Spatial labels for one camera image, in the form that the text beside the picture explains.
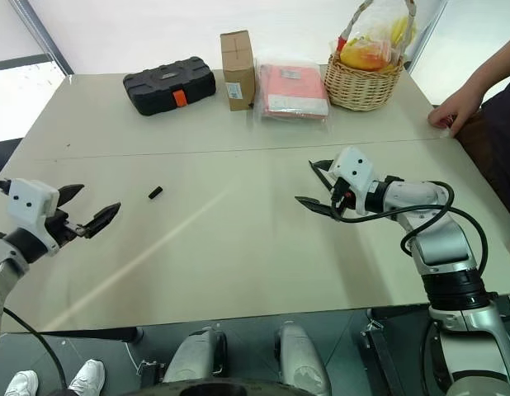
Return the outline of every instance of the white sneaker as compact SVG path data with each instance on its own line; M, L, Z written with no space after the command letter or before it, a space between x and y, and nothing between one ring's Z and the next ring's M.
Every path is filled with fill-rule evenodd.
M5 396L35 396L39 379L34 371L19 371L7 386Z
M105 384L105 366L100 361L90 359L79 370L68 387L78 396L99 396Z

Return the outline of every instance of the human hand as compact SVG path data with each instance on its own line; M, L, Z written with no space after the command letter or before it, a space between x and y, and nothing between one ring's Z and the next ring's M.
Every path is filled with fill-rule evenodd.
M444 129L449 126L451 135L455 136L464 123L477 112L483 97L484 92L474 84L467 83L430 112L427 120L437 128Z

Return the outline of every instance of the table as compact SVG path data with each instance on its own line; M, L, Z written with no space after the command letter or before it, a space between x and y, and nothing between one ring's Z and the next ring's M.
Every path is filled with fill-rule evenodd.
M403 72L388 104L377 111L331 108L327 125L268 120L229 111L224 77L217 93L176 111L140 115L123 88L123 74L78 75L63 81L19 147L15 159L208 153L334 144L436 139L432 109Z
M31 266L7 305L41 331L117 328L426 301L404 232L379 220L338 224L294 196L328 201L308 160L356 144L380 174L442 180L489 236L489 290L510 293L510 216L403 73L378 111L334 108L326 128L229 112L214 98L142 117L121 76L74 76L2 172L52 186L86 185L64 209L76 222L120 201L114 222ZM148 193L164 192L155 200ZM0 195L0 231L13 227ZM475 231L463 220L475 254ZM2 330L17 330L4 319Z
M456 206L489 236L486 285L510 293L510 216L455 140L357 147L380 173L454 186ZM122 208L97 238L32 265L7 305L51 331L426 301L412 260L399 250L396 223L338 224L294 200L328 201L307 161L341 149L14 160L3 176L83 182L65 206L76 221L118 200ZM164 192L149 200L156 185ZM475 231L460 222L478 256ZM8 223L0 210L0 230ZM15 328L4 321L4 331Z

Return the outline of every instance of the small black object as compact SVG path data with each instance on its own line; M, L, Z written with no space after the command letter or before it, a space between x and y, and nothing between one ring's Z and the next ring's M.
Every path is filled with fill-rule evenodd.
M123 85L143 116L170 111L215 94L215 76L196 56L128 74Z
M151 192L151 193L149 194L149 198L150 198L151 200L153 200L153 199L154 199L154 198L156 198L156 196L158 196L158 194L159 194L160 192L162 192L162 191L163 191L163 188L162 188L162 187L160 187L160 186L156 187L156 188L153 190L153 192Z

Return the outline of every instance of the white wall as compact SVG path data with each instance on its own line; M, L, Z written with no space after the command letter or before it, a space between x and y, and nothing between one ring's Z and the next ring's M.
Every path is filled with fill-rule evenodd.
M411 76L438 105L509 40L510 0L449 0ZM493 87L486 99L509 80Z
M8 0L0 0L0 60L42 54Z
M389 0L393 4L403 0ZM424 26L441 0L418 0ZM248 29L254 54L326 63L361 0L31 0L75 73L128 73L191 55L221 67L220 33Z

